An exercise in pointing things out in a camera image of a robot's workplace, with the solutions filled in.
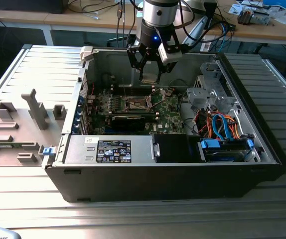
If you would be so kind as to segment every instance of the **green circuit board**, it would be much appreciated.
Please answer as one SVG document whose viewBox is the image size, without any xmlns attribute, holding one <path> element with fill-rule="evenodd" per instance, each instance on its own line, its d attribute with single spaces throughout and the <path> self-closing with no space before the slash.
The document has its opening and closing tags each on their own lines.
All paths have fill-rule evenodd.
<svg viewBox="0 0 286 239">
<path fill-rule="evenodd" d="M 112 94 L 99 93 L 96 96 L 96 112 L 92 114 L 91 124 L 93 126 L 94 134 L 128 134 L 128 135 L 149 135 L 149 134 L 181 134 L 185 133 L 182 126 L 182 120 L 178 113 L 177 95 L 166 96 L 160 92 L 151 95 L 150 102 L 152 105 L 164 100 L 162 103 L 152 108 L 154 114 L 158 114 L 153 122 L 146 122 L 144 130 L 128 131 L 128 132 L 114 132 L 107 119 L 117 112 L 121 115 L 131 113 L 131 116 L 151 112 L 148 108 L 145 109 L 146 104 L 144 96 L 113 96 Z"/>
</svg>

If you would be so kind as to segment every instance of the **sticker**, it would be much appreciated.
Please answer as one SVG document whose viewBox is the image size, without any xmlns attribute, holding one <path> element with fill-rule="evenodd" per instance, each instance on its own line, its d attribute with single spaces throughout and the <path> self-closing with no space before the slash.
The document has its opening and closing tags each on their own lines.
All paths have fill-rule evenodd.
<svg viewBox="0 0 286 239">
<path fill-rule="evenodd" d="M 0 148 L 12 148 L 11 145 L 0 145 Z"/>
<path fill-rule="evenodd" d="M 99 137 L 85 137 L 84 143 L 98 143 Z"/>
<path fill-rule="evenodd" d="M 131 156 L 130 140 L 98 140 L 98 163 L 131 163 Z"/>
</svg>

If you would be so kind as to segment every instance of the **warning label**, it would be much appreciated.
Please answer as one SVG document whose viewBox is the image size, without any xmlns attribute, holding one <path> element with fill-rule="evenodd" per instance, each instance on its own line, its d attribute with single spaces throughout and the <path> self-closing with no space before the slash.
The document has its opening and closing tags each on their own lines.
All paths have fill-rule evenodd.
<svg viewBox="0 0 286 239">
<path fill-rule="evenodd" d="M 130 140 L 99 140 L 98 163 L 131 163 Z"/>
</svg>

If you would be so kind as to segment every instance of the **slotted metal surface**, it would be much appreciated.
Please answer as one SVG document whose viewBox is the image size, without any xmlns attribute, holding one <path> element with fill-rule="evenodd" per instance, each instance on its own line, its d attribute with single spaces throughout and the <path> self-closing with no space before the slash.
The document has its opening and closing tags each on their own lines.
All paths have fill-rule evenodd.
<svg viewBox="0 0 286 239">
<path fill-rule="evenodd" d="M 275 114 L 263 115 L 275 122 Z M 286 174 L 235 199 L 68 203 L 41 167 L 0 167 L 0 226 L 23 239 L 286 238 Z"/>
<path fill-rule="evenodd" d="M 286 154 L 286 80 L 259 55 L 225 55 Z"/>
<path fill-rule="evenodd" d="M 54 105 L 69 108 L 78 78 L 81 47 L 32 46 L 21 50 L 0 82 L 0 102 L 12 102 L 17 109 L 28 109 L 21 93 L 35 89 L 36 99 L 46 109 Z"/>
</svg>

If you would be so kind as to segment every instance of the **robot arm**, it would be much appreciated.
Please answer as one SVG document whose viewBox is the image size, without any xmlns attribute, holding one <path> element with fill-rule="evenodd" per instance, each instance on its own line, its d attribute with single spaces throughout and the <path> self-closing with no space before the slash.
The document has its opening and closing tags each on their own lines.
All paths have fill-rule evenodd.
<svg viewBox="0 0 286 239">
<path fill-rule="evenodd" d="M 173 25 L 178 1 L 144 0 L 140 43 L 128 48 L 131 66 L 140 71 L 140 82 L 147 61 L 157 62 L 159 83 L 161 74 L 171 72 L 182 54 L 188 52 L 188 45 L 179 43 Z M 140 61 L 135 57 L 137 51 L 142 56 Z"/>
</svg>

